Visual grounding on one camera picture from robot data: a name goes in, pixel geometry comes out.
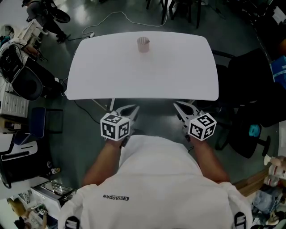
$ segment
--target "cup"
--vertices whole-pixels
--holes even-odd
[[[138,50],[139,52],[148,52],[149,51],[150,40],[147,37],[140,37],[137,39]]]

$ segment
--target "white table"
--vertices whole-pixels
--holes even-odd
[[[140,53],[137,39],[148,37]],[[130,32],[83,40],[71,64],[67,98],[176,98],[216,100],[218,76],[204,37]]]

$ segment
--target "forearm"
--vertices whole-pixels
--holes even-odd
[[[206,141],[191,137],[198,164],[204,177],[217,182],[229,182],[229,177]]]
[[[31,45],[27,45],[24,50],[23,50],[25,53],[28,53],[28,54],[33,54],[33,55],[38,55],[38,51],[37,49],[35,49],[34,47],[32,47]]]
[[[28,208],[28,209],[26,210],[26,212],[24,213],[24,216],[28,218],[29,215],[30,215],[30,213],[31,213],[31,211],[32,211],[32,210],[31,210],[30,208]]]
[[[120,145],[121,142],[106,141],[96,161],[87,171],[83,186],[90,184],[100,185],[116,173],[120,159]]]
[[[45,229],[46,228],[46,223],[47,223],[47,220],[46,220],[47,216],[44,215],[43,216],[43,224],[42,224],[42,229]]]

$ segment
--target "white box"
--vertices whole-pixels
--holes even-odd
[[[203,141],[214,134],[215,126],[216,120],[206,113],[190,120],[188,134]]]
[[[130,134],[130,119],[107,113],[100,120],[100,128],[102,137],[119,141]]]

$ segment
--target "wooden surface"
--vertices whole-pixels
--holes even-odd
[[[268,167],[247,179],[234,183],[233,185],[242,195],[249,196],[250,194],[256,192],[262,187],[264,178],[267,176]]]

